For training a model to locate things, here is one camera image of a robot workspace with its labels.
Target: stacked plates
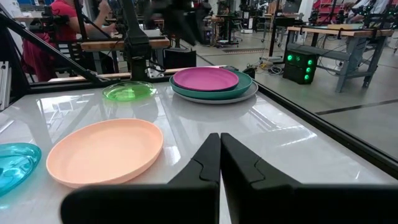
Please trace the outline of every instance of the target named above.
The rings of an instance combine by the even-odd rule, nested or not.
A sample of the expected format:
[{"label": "stacked plates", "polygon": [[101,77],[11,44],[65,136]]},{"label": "stacked plates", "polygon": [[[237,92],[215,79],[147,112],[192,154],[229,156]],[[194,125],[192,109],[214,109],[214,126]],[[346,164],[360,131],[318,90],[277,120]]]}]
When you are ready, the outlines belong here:
[{"label": "stacked plates", "polygon": [[226,104],[246,100],[258,90],[245,73],[221,68],[188,68],[170,78],[174,92],[197,103]]}]

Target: workbench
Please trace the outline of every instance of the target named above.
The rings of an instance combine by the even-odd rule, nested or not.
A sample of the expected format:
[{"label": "workbench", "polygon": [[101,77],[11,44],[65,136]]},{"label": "workbench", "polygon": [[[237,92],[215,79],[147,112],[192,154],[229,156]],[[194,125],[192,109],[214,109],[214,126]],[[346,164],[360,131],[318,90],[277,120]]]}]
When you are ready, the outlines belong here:
[{"label": "workbench", "polygon": [[[372,80],[374,72],[377,69],[377,64],[379,62],[380,56],[382,54],[383,48],[386,43],[387,37],[392,36],[394,33],[393,30],[386,29],[386,30],[379,30],[376,33],[376,47],[374,50],[374,54],[372,56],[371,62],[369,63],[369,67],[365,72],[359,72],[358,69],[356,70],[349,70],[350,67],[355,67],[353,62],[350,61],[351,55],[354,54],[356,50],[356,46],[360,43],[359,40],[363,38],[371,38],[373,36],[372,30],[337,30],[337,29],[329,29],[327,26],[317,26],[317,27],[288,27],[288,35],[287,35],[287,46],[285,50],[294,50],[299,49],[301,51],[310,52],[319,55],[320,57],[330,58],[333,60],[343,61],[343,66],[341,70],[331,69],[322,65],[317,65],[318,68],[322,68],[325,70],[329,70],[331,72],[336,73],[338,76],[338,83],[336,86],[336,92],[341,92],[344,87],[345,82],[350,78],[359,78],[364,77],[363,81],[363,88],[367,88]],[[293,36],[297,32],[307,32],[313,33],[311,46],[308,45],[299,45],[293,43]],[[318,36],[319,34],[329,34],[329,35],[340,35],[340,36],[347,36],[350,37],[351,40],[347,45],[346,52],[336,51],[336,50],[328,50],[322,49],[317,47]]]},{"label": "workbench", "polygon": [[[215,65],[215,66],[206,66],[210,68],[221,68],[225,67],[226,65]],[[167,69],[163,74],[168,75],[168,74],[174,74],[176,72],[182,71],[187,68],[173,68],[173,69]],[[131,74],[129,72],[125,73],[115,73],[115,74],[104,74],[104,75],[98,75],[99,77],[103,78],[129,78]],[[77,76],[77,77],[66,77],[66,78],[52,78],[49,80],[49,82],[64,82],[64,81],[77,81],[77,80],[86,80],[85,77],[82,76]]]},{"label": "workbench", "polygon": [[[47,172],[45,161],[51,148],[80,128],[117,118],[149,121],[164,135],[163,150],[154,164],[127,184],[167,183],[210,133],[230,133],[302,183],[397,183],[262,93],[230,105],[202,105],[177,96],[169,83],[154,86],[153,97],[121,103],[105,100],[102,89],[26,95],[0,113],[0,143],[30,142],[42,151],[31,176],[1,197],[1,224],[60,224],[60,202],[72,189]],[[221,182],[220,224],[229,223]]]},{"label": "workbench", "polygon": [[[170,45],[168,38],[149,40],[150,46],[156,50],[157,62],[163,65],[163,49]],[[95,61],[95,68],[98,74],[103,74],[101,67],[100,53],[101,51],[118,51],[124,50],[123,40],[105,40],[95,42],[84,42],[81,45],[81,49],[86,52],[92,52]]]}]

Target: black stand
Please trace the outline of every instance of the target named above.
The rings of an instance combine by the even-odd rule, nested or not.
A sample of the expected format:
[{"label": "black stand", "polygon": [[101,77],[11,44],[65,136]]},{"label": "black stand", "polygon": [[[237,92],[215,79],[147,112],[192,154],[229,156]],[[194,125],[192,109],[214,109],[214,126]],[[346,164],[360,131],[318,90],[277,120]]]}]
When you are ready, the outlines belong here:
[{"label": "black stand", "polygon": [[218,40],[218,43],[220,45],[235,45],[239,44],[239,42],[232,41],[232,28],[233,28],[233,19],[234,15],[220,15],[217,16],[220,18],[224,18],[224,34],[223,34],[223,40],[226,40],[226,42]]}]

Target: metal frame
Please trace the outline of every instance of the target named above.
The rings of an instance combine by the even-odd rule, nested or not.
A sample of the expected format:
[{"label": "metal frame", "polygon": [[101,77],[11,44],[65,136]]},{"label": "metal frame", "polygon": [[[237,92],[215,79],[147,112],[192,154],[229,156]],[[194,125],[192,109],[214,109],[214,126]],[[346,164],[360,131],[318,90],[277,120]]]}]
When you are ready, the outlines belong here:
[{"label": "metal frame", "polygon": [[0,62],[0,111],[10,103],[11,67],[9,62]]}]

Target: green plate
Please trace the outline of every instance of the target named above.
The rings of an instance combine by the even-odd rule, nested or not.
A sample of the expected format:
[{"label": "green plate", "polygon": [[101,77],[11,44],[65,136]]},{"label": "green plate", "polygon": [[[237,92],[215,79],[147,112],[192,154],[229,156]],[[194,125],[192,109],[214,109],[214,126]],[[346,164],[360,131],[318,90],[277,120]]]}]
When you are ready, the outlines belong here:
[{"label": "green plate", "polygon": [[235,73],[239,77],[239,83],[235,89],[230,91],[208,92],[208,91],[186,90],[175,85],[173,77],[170,78],[170,84],[175,92],[190,98],[203,99],[203,100],[230,100],[242,95],[246,90],[250,88],[251,83],[253,82],[251,77],[243,72],[238,72],[238,71],[231,71],[231,72]]},{"label": "green plate", "polygon": [[133,101],[152,96],[155,92],[154,86],[147,82],[121,82],[106,87],[102,94],[109,100]]}]

